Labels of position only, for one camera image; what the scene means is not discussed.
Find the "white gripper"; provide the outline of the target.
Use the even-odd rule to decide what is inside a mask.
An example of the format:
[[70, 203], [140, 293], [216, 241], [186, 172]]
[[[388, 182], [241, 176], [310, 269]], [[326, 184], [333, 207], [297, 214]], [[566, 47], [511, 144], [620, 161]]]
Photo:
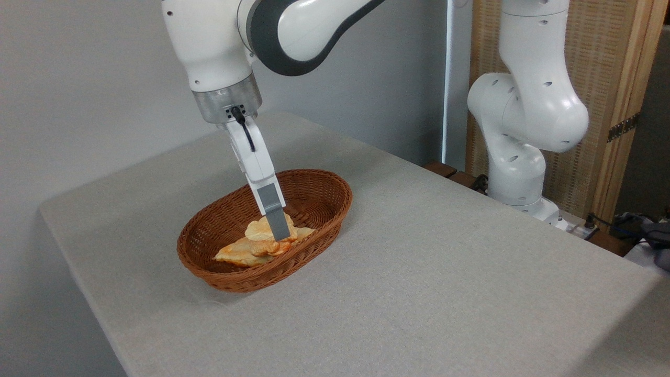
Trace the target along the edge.
[[266, 217], [274, 239], [282, 241], [289, 238], [282, 189], [278, 180], [271, 180], [275, 177], [274, 165], [254, 118], [245, 117], [243, 126], [237, 121], [229, 122], [226, 130], [241, 170], [246, 174], [261, 215]]

